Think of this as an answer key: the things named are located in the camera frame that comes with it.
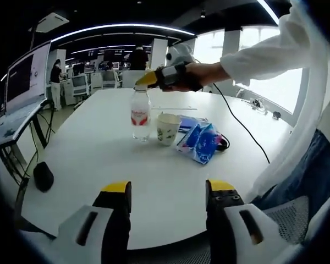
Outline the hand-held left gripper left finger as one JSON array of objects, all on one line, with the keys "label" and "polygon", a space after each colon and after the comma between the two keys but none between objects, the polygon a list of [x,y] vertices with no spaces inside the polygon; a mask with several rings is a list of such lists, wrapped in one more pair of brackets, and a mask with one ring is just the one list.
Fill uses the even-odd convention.
[{"label": "hand-held left gripper left finger", "polygon": [[57,249],[67,263],[127,263],[131,182],[106,185],[59,227]]}]

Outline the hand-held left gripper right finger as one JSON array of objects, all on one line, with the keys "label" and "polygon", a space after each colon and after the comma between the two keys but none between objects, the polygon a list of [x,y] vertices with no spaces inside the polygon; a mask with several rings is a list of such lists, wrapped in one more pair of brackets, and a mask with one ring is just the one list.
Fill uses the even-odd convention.
[{"label": "hand-held left gripper right finger", "polygon": [[206,212],[211,263],[272,263],[289,245],[278,224],[226,181],[206,180]]}]

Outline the person's right hand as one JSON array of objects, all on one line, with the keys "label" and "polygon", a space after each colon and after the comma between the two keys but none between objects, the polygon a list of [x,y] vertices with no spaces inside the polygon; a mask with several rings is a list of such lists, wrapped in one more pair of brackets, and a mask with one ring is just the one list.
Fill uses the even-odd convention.
[{"label": "person's right hand", "polygon": [[[231,78],[230,75],[223,69],[220,62],[213,64],[190,63],[186,65],[186,72],[194,76],[201,86],[226,81]],[[191,87],[185,81],[179,81],[175,85],[161,87],[161,90],[163,92],[188,92],[191,91]]]}]

